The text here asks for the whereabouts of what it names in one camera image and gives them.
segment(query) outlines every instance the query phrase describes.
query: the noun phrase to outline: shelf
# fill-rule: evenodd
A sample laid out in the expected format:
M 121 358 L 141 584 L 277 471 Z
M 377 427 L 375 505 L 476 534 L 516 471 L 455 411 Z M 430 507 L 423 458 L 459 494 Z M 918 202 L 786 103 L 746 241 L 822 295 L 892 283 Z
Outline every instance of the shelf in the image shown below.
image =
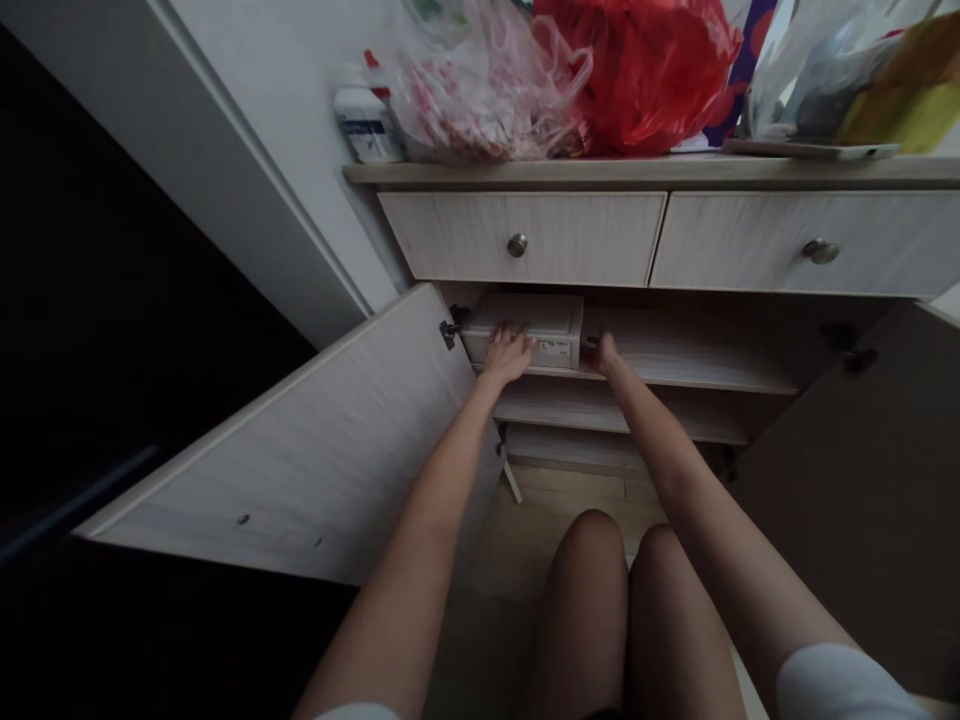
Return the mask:
M 633 438 L 608 432 L 511 424 L 507 430 L 507 458 L 517 465 L 648 477 Z
M 889 160 L 824 162 L 725 155 L 663 155 L 642 160 L 546 160 L 448 167 L 428 163 L 347 165 L 355 184 L 401 186 L 621 185 L 659 190 L 717 187 L 765 190 L 948 189 L 960 187 L 960 158 L 902 156 Z
M 692 440 L 728 445 L 749 442 L 728 393 L 683 388 L 656 388 L 655 392 Z M 522 377 L 507 385 L 493 415 L 508 422 L 629 432 L 610 388 L 582 380 Z
M 590 308 L 584 312 L 581 347 L 600 328 L 649 385 L 796 395 L 797 383 L 775 363 L 749 330 L 729 317 L 685 309 Z M 474 367 L 482 369 L 480 363 Z M 586 370 L 530 368 L 529 375 L 602 380 Z

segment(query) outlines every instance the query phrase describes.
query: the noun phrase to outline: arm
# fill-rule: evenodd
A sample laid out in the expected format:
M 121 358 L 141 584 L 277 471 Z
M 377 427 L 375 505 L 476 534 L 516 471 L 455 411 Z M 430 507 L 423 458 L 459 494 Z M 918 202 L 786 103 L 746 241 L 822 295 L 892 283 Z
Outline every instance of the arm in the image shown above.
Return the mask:
M 776 708 L 777 673 L 790 655 L 817 643 L 856 643 L 740 509 L 680 423 L 617 354 L 609 333 L 595 364 L 610 381 L 670 525 L 764 705 Z
M 355 702 L 420 717 L 483 434 L 504 385 L 523 374 L 532 355 L 526 327 L 514 339 L 509 325 L 491 334 L 483 373 L 421 469 L 377 569 L 304 690 L 295 720 Z

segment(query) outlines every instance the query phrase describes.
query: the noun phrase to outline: white bottle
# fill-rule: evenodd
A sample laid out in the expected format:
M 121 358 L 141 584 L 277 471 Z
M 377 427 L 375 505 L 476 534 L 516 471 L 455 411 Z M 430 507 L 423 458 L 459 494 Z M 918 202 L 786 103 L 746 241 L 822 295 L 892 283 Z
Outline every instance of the white bottle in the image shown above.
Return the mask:
M 384 165 L 401 162 L 403 148 L 389 108 L 370 90 L 367 71 L 356 63 L 344 63 L 334 76 L 333 109 L 340 127 L 357 151 L 360 162 Z

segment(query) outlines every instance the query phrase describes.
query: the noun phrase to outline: person's left hand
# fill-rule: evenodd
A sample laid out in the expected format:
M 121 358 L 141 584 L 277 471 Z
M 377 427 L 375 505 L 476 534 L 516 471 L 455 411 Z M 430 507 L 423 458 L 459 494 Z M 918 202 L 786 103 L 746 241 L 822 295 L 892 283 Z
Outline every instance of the person's left hand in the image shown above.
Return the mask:
M 516 337 L 513 337 L 510 323 L 500 323 L 493 329 L 483 375 L 495 378 L 504 385 L 523 375 L 524 370 L 530 367 L 536 344 L 536 339 L 527 338 L 528 329 L 528 325 L 521 325 Z

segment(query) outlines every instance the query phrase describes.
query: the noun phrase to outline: knee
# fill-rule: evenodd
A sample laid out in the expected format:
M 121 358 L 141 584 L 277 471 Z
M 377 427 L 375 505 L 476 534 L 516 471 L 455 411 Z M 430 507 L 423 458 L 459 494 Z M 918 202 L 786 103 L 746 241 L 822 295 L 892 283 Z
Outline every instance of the knee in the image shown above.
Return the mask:
M 630 578 L 636 581 L 641 575 L 662 577 L 664 571 L 686 564 L 686 553 L 669 525 L 654 525 L 643 534 L 637 557 L 630 569 Z
M 623 535 L 617 522 L 600 510 L 580 513 L 566 534 L 563 544 L 578 551 L 613 553 L 623 559 Z

